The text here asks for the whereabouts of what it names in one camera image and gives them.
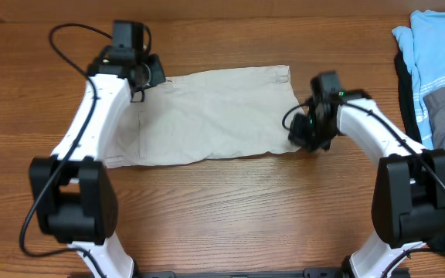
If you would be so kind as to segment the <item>beige khaki shorts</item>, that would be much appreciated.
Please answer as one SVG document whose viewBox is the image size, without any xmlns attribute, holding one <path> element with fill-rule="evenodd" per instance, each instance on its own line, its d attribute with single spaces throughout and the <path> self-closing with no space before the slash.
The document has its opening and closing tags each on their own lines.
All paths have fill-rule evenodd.
<svg viewBox="0 0 445 278">
<path fill-rule="evenodd" d="M 297 104 L 285 65 L 169 77 L 127 107 L 105 165 L 167 166 L 295 152 L 282 119 Z"/>
</svg>

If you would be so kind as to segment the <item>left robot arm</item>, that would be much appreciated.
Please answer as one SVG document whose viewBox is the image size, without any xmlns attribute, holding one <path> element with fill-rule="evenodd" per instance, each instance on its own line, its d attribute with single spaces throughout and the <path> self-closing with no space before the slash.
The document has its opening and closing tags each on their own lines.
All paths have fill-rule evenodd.
<svg viewBox="0 0 445 278">
<path fill-rule="evenodd" d="M 133 278 L 136 261 L 115 232 L 118 200 L 107 176 L 107 146 L 135 95 L 166 81 L 152 34 L 140 22 L 116 20 L 110 40 L 92 63 L 81 69 L 83 99 L 63 139 L 48 158 L 29 166 L 33 204 L 19 232 L 19 248 L 28 257 L 76 253 L 93 277 Z"/>
</svg>

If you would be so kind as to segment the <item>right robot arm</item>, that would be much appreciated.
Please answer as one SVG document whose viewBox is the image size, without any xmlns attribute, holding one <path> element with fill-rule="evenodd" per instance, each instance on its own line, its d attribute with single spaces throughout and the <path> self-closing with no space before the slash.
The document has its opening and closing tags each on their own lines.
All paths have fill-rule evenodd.
<svg viewBox="0 0 445 278">
<path fill-rule="evenodd" d="M 352 139 L 377 169 L 374 231 L 340 267 L 308 268 L 305 277 L 408 277 L 399 264 L 414 253 L 445 253 L 429 242 L 445 236 L 445 150 L 428 150 L 382 114 L 362 89 L 344 90 L 336 72 L 311 80 L 305 114 L 286 126 L 292 144 L 327 151 L 336 136 Z"/>
</svg>

